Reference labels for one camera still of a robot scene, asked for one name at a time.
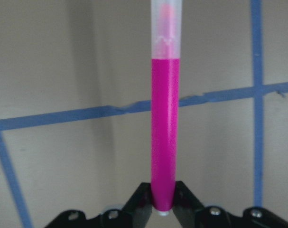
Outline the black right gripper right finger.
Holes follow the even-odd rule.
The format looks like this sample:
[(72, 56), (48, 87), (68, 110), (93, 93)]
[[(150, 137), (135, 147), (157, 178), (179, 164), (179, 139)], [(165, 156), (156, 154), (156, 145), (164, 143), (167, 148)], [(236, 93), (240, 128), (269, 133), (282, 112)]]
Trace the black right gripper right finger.
[(182, 182), (176, 181), (173, 213), (183, 228), (198, 228), (197, 214), (204, 209), (204, 205)]

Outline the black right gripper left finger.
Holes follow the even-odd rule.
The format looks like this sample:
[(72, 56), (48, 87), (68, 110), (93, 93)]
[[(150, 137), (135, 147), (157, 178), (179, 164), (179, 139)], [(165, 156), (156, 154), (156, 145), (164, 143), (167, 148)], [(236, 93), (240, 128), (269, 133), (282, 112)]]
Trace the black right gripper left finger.
[(142, 182), (121, 211), (125, 228), (145, 228), (152, 214), (150, 183)]

